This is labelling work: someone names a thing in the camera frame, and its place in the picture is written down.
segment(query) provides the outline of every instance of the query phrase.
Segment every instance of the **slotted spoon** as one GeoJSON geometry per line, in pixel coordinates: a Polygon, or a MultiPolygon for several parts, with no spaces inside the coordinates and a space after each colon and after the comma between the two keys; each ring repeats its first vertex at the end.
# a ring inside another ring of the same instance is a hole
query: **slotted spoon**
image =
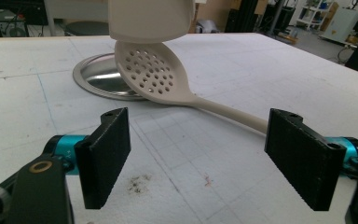
{"type": "Polygon", "coordinates": [[[164,44],[116,42],[116,63],[124,81],[144,98],[166,105],[187,105],[236,120],[261,133],[268,123],[253,115],[205,100],[191,92],[186,70],[164,44]]]}

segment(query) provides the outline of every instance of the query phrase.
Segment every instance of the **table surface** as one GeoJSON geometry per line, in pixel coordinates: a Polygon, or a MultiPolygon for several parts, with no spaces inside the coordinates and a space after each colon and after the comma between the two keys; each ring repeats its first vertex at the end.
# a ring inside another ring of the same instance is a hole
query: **table surface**
{"type": "MultiPolygon", "coordinates": [[[[75,65],[114,44],[108,36],[0,39],[0,182],[51,136],[90,134],[102,113],[126,106],[132,152],[105,207],[85,210],[78,177],[67,177],[76,223],[344,223],[354,180],[341,177],[330,211],[313,212],[264,152],[265,135],[195,108],[79,88],[75,65]]],[[[321,135],[358,138],[356,71],[256,34],[166,44],[198,96],[262,119],[288,110],[321,135]]]]}

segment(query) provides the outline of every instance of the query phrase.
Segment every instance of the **shelf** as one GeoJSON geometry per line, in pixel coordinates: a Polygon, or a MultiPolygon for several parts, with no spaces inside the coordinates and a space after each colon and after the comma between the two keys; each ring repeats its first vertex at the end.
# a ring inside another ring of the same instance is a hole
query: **shelf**
{"type": "Polygon", "coordinates": [[[303,23],[306,23],[306,24],[310,24],[310,25],[322,25],[321,21],[304,21],[304,20],[301,20],[301,19],[297,19],[297,21],[300,21],[300,22],[303,22],[303,23]]]}
{"type": "Polygon", "coordinates": [[[317,7],[308,7],[308,6],[303,6],[303,8],[309,9],[312,11],[328,12],[328,8],[317,8],[317,7]]]}

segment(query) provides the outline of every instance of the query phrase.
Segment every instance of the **floor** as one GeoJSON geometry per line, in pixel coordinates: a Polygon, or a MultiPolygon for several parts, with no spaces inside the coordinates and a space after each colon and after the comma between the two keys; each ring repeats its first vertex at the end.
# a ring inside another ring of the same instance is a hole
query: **floor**
{"type": "MultiPolygon", "coordinates": [[[[63,23],[56,23],[57,35],[63,36],[63,29],[63,23]]],[[[353,53],[352,49],[345,48],[343,45],[321,39],[319,35],[321,35],[323,32],[318,32],[315,30],[306,31],[302,28],[288,27],[288,30],[292,29],[297,30],[298,40],[295,44],[276,36],[273,36],[272,38],[276,38],[277,40],[285,42],[288,45],[292,45],[295,48],[305,50],[306,52],[339,64],[344,64],[353,53]]],[[[50,36],[48,26],[28,25],[28,31],[30,36],[50,36]]]]}

